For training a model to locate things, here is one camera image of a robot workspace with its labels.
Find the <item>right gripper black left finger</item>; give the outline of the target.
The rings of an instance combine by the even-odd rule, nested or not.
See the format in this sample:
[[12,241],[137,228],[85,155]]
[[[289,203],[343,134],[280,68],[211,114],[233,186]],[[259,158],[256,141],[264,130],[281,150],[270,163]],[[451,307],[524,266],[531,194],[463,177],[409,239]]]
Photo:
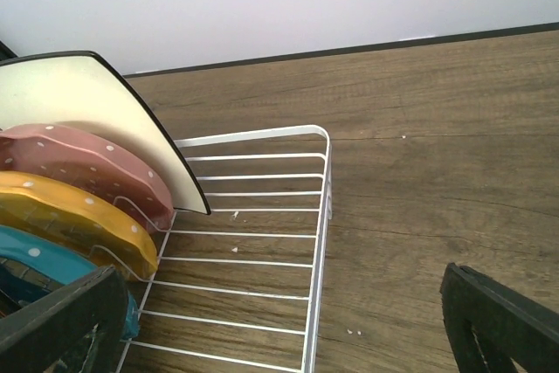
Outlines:
[[2,372],[108,372],[128,289],[102,266],[1,320]]

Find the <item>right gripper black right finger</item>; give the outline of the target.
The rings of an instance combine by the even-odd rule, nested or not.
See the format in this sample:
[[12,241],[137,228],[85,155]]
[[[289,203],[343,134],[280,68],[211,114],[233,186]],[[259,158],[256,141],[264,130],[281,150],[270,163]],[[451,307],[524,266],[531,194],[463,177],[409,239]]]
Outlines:
[[558,313],[469,266],[450,263],[439,289],[460,372],[558,371]]

